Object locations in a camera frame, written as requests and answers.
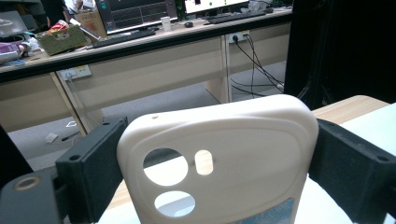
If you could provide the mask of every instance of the wall socket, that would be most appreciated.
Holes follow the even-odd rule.
[[[72,79],[74,78],[79,78],[79,77],[87,77],[92,75],[90,67],[88,65],[82,65],[82,66],[77,66],[74,68],[68,68],[59,71],[61,74],[62,78],[67,81],[69,78],[68,76],[72,76]]]
[[[229,42],[230,44],[232,44],[232,43],[235,42],[235,41],[233,41],[233,37],[234,37],[235,35],[238,36],[238,42],[245,41],[245,40],[247,40],[248,38],[247,38],[246,36],[244,36],[244,35],[249,35],[249,30],[229,34],[229,35],[228,35],[228,42]]]

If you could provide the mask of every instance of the box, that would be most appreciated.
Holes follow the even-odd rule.
[[[105,26],[102,23],[102,18],[99,15],[99,11],[79,13],[75,15],[76,21],[79,21],[81,25],[87,27],[94,33],[97,33],[102,38],[107,37]]]
[[[43,32],[35,35],[41,47],[48,53],[54,55],[68,49],[75,49],[87,44],[84,33],[78,25],[70,25],[65,30],[48,34]]]

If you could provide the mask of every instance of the table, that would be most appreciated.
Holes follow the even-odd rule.
[[[357,95],[353,96],[351,98],[347,98],[343,101],[334,103],[332,105],[327,105],[322,108],[319,108],[317,110],[314,110],[313,113],[318,119],[326,119],[328,121],[337,123],[342,125],[343,123],[358,118],[360,116],[369,114],[371,112],[376,111],[377,109],[383,108],[385,106],[389,105],[388,103],[376,100],[372,97],[369,96],[363,96],[363,95]],[[308,182],[313,182],[309,178],[307,178],[307,183]],[[128,216],[128,215],[123,215],[120,212],[117,213],[118,208],[123,208],[123,209],[134,209],[133,205],[131,204],[131,198],[129,196],[128,190],[122,182],[117,189],[115,196],[110,203],[110,205],[107,208],[107,211],[104,214],[103,219],[99,223],[107,223],[113,216],[114,214],[118,215],[118,221],[120,223],[124,223],[124,221],[129,221],[131,223],[131,220],[136,220],[137,216]],[[343,215],[341,217],[341,220],[348,220],[346,215]]]
[[[177,24],[172,32],[158,31],[111,47],[51,57],[41,54],[27,59],[24,66],[0,67],[2,125],[10,132],[68,115],[88,133],[97,124],[87,111],[198,82],[206,82],[221,103],[231,102],[228,75],[250,68],[251,63],[241,60],[236,46],[229,45],[228,34],[251,30],[256,51],[265,50],[262,65],[285,61],[290,14],[291,10],[278,11],[217,25],[197,20],[193,28]],[[89,65],[92,76],[74,80],[78,92],[55,73],[83,64]]]

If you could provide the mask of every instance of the desk leg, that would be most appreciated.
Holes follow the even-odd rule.
[[[205,83],[206,89],[212,94],[221,104],[230,103],[232,101],[232,89],[230,84],[230,66],[229,66],[229,55],[230,51],[228,48],[228,40],[226,35],[221,37],[221,51],[222,51],[222,67],[221,77],[208,80]]]
[[[81,134],[85,136],[88,132],[86,128],[84,127],[81,117],[78,115],[78,112],[76,111],[76,108],[74,107],[69,94],[67,94],[67,90],[64,88],[63,82],[61,79],[56,75],[56,73],[51,72],[50,73],[56,87],[58,88],[59,93],[62,95],[62,98],[64,99],[64,103],[66,104],[67,108],[70,111],[70,114],[72,115],[74,121],[76,122],[79,130],[81,131]]]

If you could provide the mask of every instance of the keyboard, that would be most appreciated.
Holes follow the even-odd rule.
[[[265,14],[266,14],[266,12],[264,12],[264,11],[246,12],[246,13],[235,14],[235,15],[228,16],[228,17],[208,19],[207,21],[209,21],[209,23],[211,23],[211,24],[219,24],[219,23],[224,23],[227,21],[239,21],[239,20],[243,20],[243,19],[247,19],[247,18],[264,16]]]
[[[151,36],[151,35],[155,35],[155,32],[153,30],[142,30],[139,32],[131,33],[130,35],[118,35],[118,36],[114,36],[112,38],[105,39],[102,41],[93,42],[92,47],[94,49],[99,49],[99,48],[102,48],[105,46],[119,44],[119,43],[122,43],[125,41],[139,39],[139,38],[143,38],[143,37],[147,37],[147,36]]]

